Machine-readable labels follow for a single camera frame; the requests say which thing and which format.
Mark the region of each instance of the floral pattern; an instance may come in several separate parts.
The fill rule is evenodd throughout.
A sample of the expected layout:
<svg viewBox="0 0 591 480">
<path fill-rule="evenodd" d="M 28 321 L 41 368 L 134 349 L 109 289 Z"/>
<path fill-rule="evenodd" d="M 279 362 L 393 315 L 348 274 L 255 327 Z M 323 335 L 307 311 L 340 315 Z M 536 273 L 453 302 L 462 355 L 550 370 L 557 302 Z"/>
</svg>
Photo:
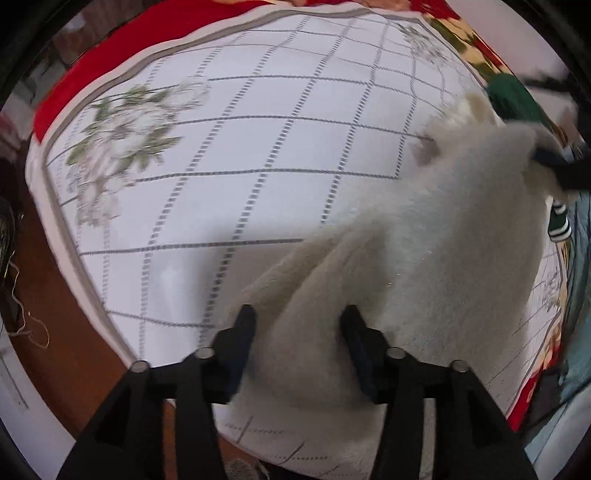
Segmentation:
<svg viewBox="0 0 591 480">
<path fill-rule="evenodd" d="M 404 34 L 404 38 L 411 46 L 411 53 L 415 58 L 427 60 L 435 65 L 441 65 L 445 62 L 446 56 L 443 54 L 443 46 L 433 41 L 432 37 L 420 33 L 414 27 L 405 27 L 396 25 Z"/>
<path fill-rule="evenodd" d="M 208 93 L 198 78 L 157 90 L 138 85 L 90 104 L 94 119 L 66 160 L 79 225 L 103 225 L 118 215 L 117 193 L 151 163 L 163 163 L 162 152 L 182 138 L 170 136 L 178 114 L 202 105 Z"/>
</svg>

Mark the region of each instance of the green fabric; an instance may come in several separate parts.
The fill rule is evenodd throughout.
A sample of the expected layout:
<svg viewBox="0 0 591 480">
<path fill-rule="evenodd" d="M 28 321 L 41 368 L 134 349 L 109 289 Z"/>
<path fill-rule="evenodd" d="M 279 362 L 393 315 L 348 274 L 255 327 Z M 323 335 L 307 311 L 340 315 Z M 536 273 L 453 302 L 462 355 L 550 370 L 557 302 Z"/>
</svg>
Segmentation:
<svg viewBox="0 0 591 480">
<path fill-rule="evenodd" d="M 537 122 L 552 130 L 548 117 L 517 77 L 508 73 L 494 75 L 486 92 L 503 120 Z"/>
</svg>

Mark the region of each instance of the cable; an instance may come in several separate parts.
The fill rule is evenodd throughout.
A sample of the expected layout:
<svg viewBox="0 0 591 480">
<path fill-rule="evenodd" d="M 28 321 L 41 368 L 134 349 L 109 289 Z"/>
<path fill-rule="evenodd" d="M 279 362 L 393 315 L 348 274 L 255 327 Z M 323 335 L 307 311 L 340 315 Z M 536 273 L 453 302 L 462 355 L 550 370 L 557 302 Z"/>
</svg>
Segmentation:
<svg viewBox="0 0 591 480">
<path fill-rule="evenodd" d="M 21 274 L 21 271 L 17 267 L 17 265 L 14 262 L 12 262 L 12 257 L 14 256 L 14 254 L 15 254 L 15 251 L 12 252 L 12 254 L 10 255 L 10 257 L 8 259 L 8 265 L 10 267 L 12 267 L 17 272 L 17 274 L 14 277 L 14 283 L 12 285 L 11 296 L 12 296 L 12 299 L 17 303 L 17 305 L 19 307 L 19 313 L 21 313 L 21 316 L 22 316 L 22 325 L 17 329 L 16 332 L 8 332 L 7 331 L 7 334 L 10 337 L 26 336 L 26 337 L 29 338 L 29 341 L 33 345 L 35 345 L 35 346 L 37 346 L 39 348 L 47 349 L 49 347 L 49 340 L 50 340 L 49 330 L 47 329 L 47 326 L 45 325 L 45 323 L 43 323 L 41 320 L 39 320 L 38 318 L 36 318 L 33 315 L 31 315 L 31 312 L 30 311 L 27 312 L 28 317 L 31 320 L 37 322 L 39 325 L 41 325 L 44 328 L 44 330 L 46 332 L 46 335 L 47 335 L 47 342 L 44 345 L 41 344 L 41 343 L 39 343 L 39 342 L 37 342 L 33 338 L 33 332 L 32 332 L 32 330 L 25 330 L 25 328 L 27 327 L 27 317 L 25 316 L 25 306 L 22 304 L 22 302 L 18 299 L 18 297 L 15 294 L 15 289 L 17 287 L 17 279 L 18 279 L 18 276 Z M 0 336 L 2 335 L 2 332 L 3 331 L 4 331 L 4 322 L 2 322 L 2 324 L 0 325 Z"/>
</svg>

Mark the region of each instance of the grid pattern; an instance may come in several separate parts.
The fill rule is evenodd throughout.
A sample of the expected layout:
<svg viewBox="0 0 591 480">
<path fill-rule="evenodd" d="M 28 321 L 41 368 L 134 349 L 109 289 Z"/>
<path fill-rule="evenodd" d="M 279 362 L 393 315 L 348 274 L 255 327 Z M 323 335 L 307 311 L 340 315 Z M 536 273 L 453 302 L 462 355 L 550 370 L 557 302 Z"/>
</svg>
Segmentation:
<svg viewBox="0 0 591 480">
<path fill-rule="evenodd" d="M 445 61 L 417 56 L 400 24 L 431 35 Z M 66 189 L 64 162 L 92 105 L 66 127 L 47 163 L 105 310 L 153 365 L 207 343 L 232 299 L 338 218 L 351 197 L 415 174 L 415 152 L 430 141 L 424 124 L 454 96 L 481 88 L 419 20 L 297 14 L 156 60 L 95 102 L 137 84 L 159 92 L 194 75 L 207 79 L 210 98 L 180 115 L 172 126 L 182 141 L 118 193 L 120 215 L 107 225 L 78 225 L 79 202 Z M 544 309 L 534 312 L 523 328 L 544 333 Z M 543 335 L 532 334 L 527 355 L 501 366 L 491 388 L 533 361 Z M 498 390 L 499 403 L 514 387 Z M 217 415 L 225 435 L 261 458 L 322 478 L 362 478 L 280 425 L 223 407 Z"/>
</svg>

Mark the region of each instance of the white wall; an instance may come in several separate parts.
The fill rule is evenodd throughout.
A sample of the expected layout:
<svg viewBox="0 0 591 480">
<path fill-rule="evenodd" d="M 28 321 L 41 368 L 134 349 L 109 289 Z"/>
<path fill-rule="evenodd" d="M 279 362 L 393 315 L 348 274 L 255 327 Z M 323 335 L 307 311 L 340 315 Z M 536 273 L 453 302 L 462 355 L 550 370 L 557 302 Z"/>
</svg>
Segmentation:
<svg viewBox="0 0 591 480">
<path fill-rule="evenodd" d="M 0 336 L 0 417 L 37 475 L 55 479 L 74 439 L 29 380 L 5 330 Z"/>
<path fill-rule="evenodd" d="M 502 0 L 447 0 L 517 76 L 558 75 L 564 63 L 533 27 Z"/>
</svg>

